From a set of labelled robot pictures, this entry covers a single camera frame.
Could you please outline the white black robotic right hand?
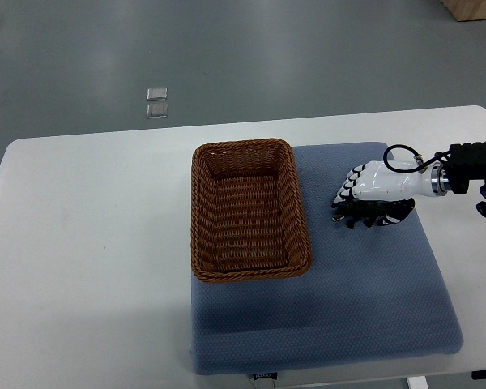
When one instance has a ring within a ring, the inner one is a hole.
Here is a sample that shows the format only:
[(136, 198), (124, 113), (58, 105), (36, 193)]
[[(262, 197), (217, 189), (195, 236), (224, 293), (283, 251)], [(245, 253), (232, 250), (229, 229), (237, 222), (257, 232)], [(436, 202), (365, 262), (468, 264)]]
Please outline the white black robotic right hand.
[(419, 173), (414, 162), (394, 161), (387, 166), (381, 161), (370, 161), (349, 171), (331, 207), (356, 200), (387, 202), (387, 215), (374, 226), (394, 225), (405, 220), (415, 209), (416, 196), (447, 194), (448, 190), (439, 186), (440, 172), (438, 163)]

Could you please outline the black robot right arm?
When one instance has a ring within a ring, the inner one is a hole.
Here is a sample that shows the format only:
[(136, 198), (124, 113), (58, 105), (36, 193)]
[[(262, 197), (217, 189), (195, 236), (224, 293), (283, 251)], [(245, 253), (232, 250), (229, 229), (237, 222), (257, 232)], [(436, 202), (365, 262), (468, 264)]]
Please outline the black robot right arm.
[(478, 213), (486, 218), (486, 142), (452, 144), (447, 152), (437, 152), (441, 162), (439, 186), (455, 195), (465, 195), (470, 181), (483, 181), (479, 192), (484, 198), (476, 204)]

